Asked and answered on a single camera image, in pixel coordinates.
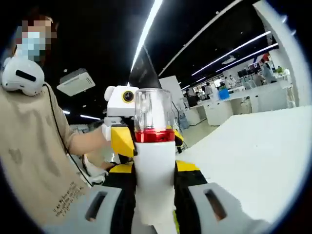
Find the beige t-shirt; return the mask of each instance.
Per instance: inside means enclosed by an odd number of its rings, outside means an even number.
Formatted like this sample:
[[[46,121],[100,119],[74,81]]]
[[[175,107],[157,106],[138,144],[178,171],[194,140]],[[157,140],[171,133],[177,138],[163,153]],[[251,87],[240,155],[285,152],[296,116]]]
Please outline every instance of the beige t-shirt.
[[[0,161],[13,192],[40,226],[62,222],[70,204],[88,190],[66,157],[48,87],[34,97],[0,86]],[[68,148],[75,134],[49,86],[60,134]]]

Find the face mask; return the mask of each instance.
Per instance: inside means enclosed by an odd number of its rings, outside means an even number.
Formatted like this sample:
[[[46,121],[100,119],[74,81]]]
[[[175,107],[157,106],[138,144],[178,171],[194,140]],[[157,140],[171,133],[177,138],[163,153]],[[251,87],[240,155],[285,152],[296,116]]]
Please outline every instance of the face mask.
[[[45,50],[45,36],[40,32],[28,32],[26,38],[22,38],[21,44],[17,44],[16,56],[25,57],[28,60],[39,62],[40,55]]]

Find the round camera lens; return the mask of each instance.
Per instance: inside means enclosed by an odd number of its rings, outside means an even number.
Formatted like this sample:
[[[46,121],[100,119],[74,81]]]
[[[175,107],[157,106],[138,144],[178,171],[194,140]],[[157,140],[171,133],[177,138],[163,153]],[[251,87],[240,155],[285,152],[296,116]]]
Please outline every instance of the round camera lens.
[[[131,91],[127,91],[123,94],[123,99],[127,102],[132,101],[133,100],[133,93]]]

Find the blue box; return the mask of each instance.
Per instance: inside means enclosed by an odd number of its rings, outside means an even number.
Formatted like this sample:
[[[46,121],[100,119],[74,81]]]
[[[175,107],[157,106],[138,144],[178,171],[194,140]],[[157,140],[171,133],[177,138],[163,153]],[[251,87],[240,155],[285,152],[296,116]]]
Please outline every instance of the blue box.
[[[230,97],[229,90],[222,89],[222,90],[219,91],[219,98],[220,98],[220,100],[227,99],[229,97]]]

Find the white cabinet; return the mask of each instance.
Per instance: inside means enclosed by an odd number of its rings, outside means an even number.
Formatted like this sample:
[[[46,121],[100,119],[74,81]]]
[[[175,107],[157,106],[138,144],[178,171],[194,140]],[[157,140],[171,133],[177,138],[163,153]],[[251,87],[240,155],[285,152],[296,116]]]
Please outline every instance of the white cabinet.
[[[219,126],[233,115],[229,101],[217,101],[204,105],[207,121],[211,126]]]
[[[200,122],[197,108],[185,109],[184,114],[190,125],[196,125]]]

